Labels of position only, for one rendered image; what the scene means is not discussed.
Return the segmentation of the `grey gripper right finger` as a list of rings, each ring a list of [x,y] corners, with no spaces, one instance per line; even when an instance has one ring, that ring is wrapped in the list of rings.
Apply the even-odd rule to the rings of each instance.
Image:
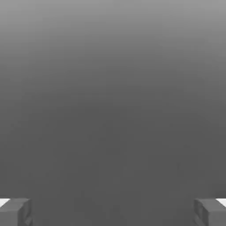
[[[226,198],[195,199],[193,226],[226,226]]]

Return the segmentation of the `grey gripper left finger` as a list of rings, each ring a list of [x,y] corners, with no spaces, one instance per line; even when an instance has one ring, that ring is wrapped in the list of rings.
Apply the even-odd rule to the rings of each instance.
[[[0,226],[33,226],[32,199],[0,198]]]

